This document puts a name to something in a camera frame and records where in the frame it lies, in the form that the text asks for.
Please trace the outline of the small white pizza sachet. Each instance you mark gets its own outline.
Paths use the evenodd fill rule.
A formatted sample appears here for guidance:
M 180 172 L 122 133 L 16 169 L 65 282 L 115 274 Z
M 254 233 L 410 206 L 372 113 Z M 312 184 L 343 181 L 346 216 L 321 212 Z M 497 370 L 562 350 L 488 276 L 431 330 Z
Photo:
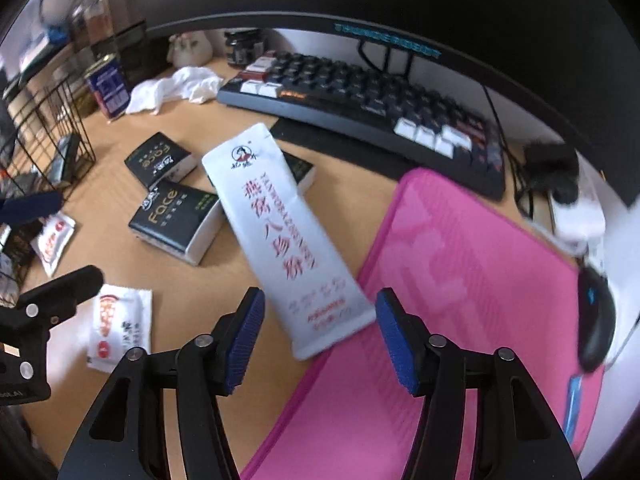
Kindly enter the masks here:
M 111 374 L 132 348 L 151 353 L 153 293 L 104 284 L 93 298 L 87 364 Z

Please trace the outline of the long white powder sachet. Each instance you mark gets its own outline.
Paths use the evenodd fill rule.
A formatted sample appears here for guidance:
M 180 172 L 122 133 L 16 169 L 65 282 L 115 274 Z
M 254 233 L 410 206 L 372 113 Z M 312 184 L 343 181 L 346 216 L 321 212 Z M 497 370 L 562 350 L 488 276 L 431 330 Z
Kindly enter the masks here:
M 213 148 L 202 164 L 296 360 L 374 321 L 374 307 L 299 193 L 265 124 Z

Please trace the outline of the blue pen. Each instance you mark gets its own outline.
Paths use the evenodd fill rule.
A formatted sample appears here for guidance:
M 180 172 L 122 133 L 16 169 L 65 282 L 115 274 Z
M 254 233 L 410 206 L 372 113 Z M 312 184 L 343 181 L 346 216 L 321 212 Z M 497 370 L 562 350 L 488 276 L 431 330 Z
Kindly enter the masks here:
M 582 374 L 570 378 L 567 386 L 563 432 L 569 444 L 575 439 L 580 407 L 582 406 Z

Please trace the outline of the black computer mouse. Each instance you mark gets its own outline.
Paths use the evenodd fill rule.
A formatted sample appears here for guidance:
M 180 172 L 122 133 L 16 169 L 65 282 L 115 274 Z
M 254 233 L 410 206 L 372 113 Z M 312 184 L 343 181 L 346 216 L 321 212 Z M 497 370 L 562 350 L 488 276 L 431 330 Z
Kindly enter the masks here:
M 594 372 L 611 348 L 616 324 L 615 304 L 608 280 L 591 266 L 578 273 L 577 357 L 585 373 Z

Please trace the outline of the blue tin can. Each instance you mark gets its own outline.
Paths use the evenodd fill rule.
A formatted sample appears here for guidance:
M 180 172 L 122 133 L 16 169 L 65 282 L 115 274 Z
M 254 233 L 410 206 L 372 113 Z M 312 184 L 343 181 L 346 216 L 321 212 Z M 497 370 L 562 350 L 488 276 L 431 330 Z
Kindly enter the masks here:
M 125 114 L 130 103 L 130 91 L 116 55 L 99 58 L 86 69 L 84 78 L 108 122 Z

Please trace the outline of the pink desk mat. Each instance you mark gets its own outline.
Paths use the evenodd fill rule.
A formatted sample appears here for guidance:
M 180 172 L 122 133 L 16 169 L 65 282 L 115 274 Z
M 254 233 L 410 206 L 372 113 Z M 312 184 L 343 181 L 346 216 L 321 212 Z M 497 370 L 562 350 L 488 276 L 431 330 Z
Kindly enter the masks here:
M 577 272 L 552 249 L 434 172 L 403 177 L 360 270 L 369 298 L 389 287 L 433 333 L 463 349 L 515 351 L 557 419 L 584 447 L 602 373 L 577 361 Z M 580 377 L 580 402 L 567 405 Z M 421 402 L 398 382 L 369 326 L 316 359 L 244 469 L 247 479 L 397 479 Z

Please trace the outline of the crumpled white tissue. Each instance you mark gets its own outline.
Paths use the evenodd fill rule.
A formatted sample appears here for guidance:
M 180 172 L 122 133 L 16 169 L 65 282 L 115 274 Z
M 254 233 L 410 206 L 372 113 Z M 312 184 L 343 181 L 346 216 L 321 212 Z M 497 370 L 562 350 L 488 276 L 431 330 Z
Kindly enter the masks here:
M 127 115 L 150 112 L 160 114 L 167 102 L 186 100 L 204 104 L 214 100 L 224 80 L 208 67 L 186 66 L 170 77 L 149 79 L 137 84 L 131 91 Z

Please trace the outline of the flat black tissue pack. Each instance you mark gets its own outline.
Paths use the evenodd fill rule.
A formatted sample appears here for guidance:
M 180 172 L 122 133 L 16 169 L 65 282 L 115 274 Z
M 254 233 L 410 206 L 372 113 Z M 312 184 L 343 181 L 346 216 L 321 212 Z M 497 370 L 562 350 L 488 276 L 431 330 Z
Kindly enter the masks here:
M 314 184 L 316 178 L 316 167 L 305 159 L 299 158 L 288 152 L 283 153 L 284 159 L 291 170 L 293 178 L 296 182 L 298 192 L 305 194 L 311 185 Z

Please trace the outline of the white power strip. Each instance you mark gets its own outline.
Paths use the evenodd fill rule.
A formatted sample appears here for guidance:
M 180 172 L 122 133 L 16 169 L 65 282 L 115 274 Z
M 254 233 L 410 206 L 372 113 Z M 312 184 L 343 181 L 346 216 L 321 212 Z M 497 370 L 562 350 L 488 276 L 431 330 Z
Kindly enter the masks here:
M 572 256 L 582 256 L 604 237 L 606 221 L 596 188 L 582 168 L 549 193 L 553 236 Z

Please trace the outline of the small ceramic vase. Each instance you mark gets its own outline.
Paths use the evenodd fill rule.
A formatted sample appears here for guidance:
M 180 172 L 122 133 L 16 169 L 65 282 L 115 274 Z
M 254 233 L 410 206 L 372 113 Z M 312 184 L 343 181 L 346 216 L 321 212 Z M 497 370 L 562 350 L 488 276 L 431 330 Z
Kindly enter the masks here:
M 169 37 L 167 62 L 175 68 L 206 65 L 214 56 L 205 32 L 183 32 Z

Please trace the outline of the black power adapter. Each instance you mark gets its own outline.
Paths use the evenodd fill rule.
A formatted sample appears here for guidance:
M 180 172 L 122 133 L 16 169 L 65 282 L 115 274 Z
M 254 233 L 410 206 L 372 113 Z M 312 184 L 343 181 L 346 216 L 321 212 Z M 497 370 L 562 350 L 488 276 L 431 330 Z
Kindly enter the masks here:
M 561 205 L 577 202 L 579 162 L 574 148 L 561 143 L 531 143 L 524 148 L 527 192 L 550 193 Z

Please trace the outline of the black glass jar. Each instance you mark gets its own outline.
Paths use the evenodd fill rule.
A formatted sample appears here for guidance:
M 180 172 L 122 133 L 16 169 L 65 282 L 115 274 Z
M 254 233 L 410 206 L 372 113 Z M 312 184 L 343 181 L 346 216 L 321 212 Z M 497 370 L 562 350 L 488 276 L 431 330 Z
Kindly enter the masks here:
M 264 34 L 259 28 L 234 28 L 224 31 L 227 62 L 233 67 L 246 67 L 265 51 Z

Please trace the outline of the black mechanical keyboard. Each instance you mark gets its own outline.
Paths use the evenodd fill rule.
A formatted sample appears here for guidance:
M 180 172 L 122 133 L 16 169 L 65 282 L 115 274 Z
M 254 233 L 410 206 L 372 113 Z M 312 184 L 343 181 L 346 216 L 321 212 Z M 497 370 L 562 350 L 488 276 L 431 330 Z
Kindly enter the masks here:
M 401 76 L 280 51 L 229 79 L 217 99 L 382 148 L 491 200 L 502 200 L 506 190 L 497 128 Z

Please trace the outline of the black curved monitor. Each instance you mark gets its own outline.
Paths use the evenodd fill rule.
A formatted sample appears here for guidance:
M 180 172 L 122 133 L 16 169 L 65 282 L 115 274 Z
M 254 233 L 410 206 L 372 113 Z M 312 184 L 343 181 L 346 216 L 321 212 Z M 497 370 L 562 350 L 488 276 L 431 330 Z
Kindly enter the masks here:
M 499 92 L 639 196 L 639 0 L 142 0 L 156 36 L 323 32 L 410 52 Z

